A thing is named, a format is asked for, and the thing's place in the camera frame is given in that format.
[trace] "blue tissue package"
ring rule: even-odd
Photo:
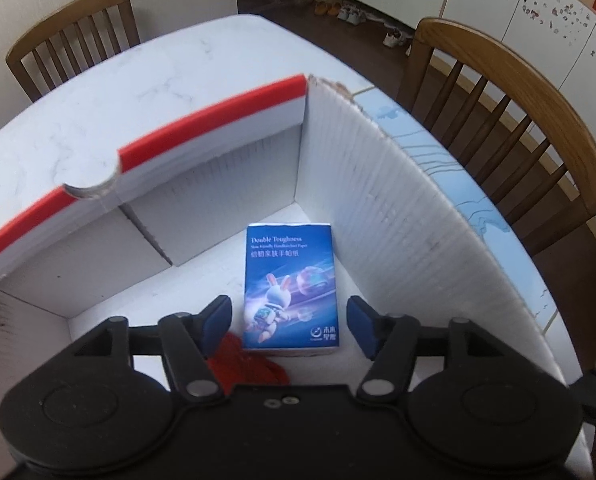
[[[338,336],[331,225],[251,224],[243,347],[304,355]]]

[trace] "blue gripper pad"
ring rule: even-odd
[[[381,339],[376,337],[376,325],[382,317],[360,296],[347,301],[347,326],[364,355],[372,361],[382,348]]]
[[[199,336],[195,341],[198,350],[203,356],[211,357],[231,326],[231,298],[218,296],[200,314],[193,316],[193,325]]]

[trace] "red edge strip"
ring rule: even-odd
[[[0,253],[31,229],[73,204],[77,198],[57,187],[0,228]]]
[[[126,173],[147,160],[220,126],[297,99],[306,92],[305,76],[297,75],[194,112],[121,148],[119,153],[122,172]]]
[[[187,140],[215,130],[267,108],[306,95],[307,80],[303,75],[290,77],[267,86],[240,94],[203,110],[194,112],[127,144],[118,154],[122,172],[143,164],[147,160],[187,142]],[[37,227],[77,198],[58,187],[39,199],[28,209],[0,228],[0,253],[16,240]]]

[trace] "orange slipper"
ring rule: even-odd
[[[327,2],[318,2],[313,13],[316,16],[324,16],[331,6]]]
[[[342,5],[340,4],[340,2],[336,2],[335,4],[333,4],[331,6],[331,8],[329,9],[329,12],[327,14],[329,16],[337,16],[338,13],[340,12],[341,8],[342,8]]]

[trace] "shoe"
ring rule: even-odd
[[[362,10],[354,9],[349,12],[349,17],[347,18],[347,23],[351,23],[352,25],[359,25],[366,21],[367,17],[364,15]]]
[[[388,46],[389,48],[394,48],[395,46],[402,46],[406,44],[409,40],[411,40],[411,38],[411,34],[396,28],[395,30],[387,33],[387,35],[384,37],[384,40],[382,41],[382,44]]]
[[[313,11],[313,13],[316,16],[324,16],[326,13],[329,12],[329,9],[331,8],[331,5],[327,2],[318,2],[316,4],[316,8]]]
[[[347,18],[349,17],[349,10],[350,8],[347,6],[342,7],[340,12],[338,12],[338,19],[343,20],[344,22],[347,21]]]
[[[392,32],[387,32],[384,40],[382,40],[382,44],[384,46],[388,46],[389,48],[394,48],[395,46],[405,44],[405,37],[401,31],[395,29]]]
[[[342,8],[342,5],[340,4],[340,2],[335,2],[331,8],[329,9],[329,11],[327,12],[327,14],[329,16],[337,16],[340,13],[340,9]]]

